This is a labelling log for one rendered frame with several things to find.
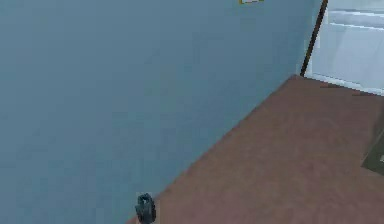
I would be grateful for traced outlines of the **white room door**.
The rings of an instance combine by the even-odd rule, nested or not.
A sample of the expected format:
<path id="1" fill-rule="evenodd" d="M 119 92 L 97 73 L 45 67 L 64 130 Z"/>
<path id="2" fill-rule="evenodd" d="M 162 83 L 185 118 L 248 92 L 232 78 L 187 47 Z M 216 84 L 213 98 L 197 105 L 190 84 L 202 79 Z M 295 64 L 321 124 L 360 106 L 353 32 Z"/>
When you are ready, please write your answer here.
<path id="1" fill-rule="evenodd" d="M 384 0 L 328 0 L 304 76 L 384 96 Z"/>

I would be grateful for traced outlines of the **dark green floor cloth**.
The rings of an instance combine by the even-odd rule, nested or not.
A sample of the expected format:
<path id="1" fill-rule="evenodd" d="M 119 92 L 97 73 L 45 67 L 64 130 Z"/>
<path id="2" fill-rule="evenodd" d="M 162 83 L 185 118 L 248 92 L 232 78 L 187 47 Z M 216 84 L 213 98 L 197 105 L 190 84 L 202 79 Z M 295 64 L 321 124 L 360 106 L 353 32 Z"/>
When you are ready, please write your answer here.
<path id="1" fill-rule="evenodd" d="M 373 141 L 362 162 L 362 167 L 384 176 L 384 112 L 375 123 Z"/>

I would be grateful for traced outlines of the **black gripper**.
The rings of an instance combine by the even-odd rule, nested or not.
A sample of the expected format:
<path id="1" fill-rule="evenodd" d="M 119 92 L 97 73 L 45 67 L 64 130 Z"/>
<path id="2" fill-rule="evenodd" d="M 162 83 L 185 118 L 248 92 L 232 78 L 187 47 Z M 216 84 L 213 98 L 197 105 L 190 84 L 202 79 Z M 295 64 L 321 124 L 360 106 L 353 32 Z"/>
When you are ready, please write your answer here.
<path id="1" fill-rule="evenodd" d="M 137 197 L 136 216 L 140 224 L 153 224 L 156 221 L 156 205 L 149 193 Z"/>

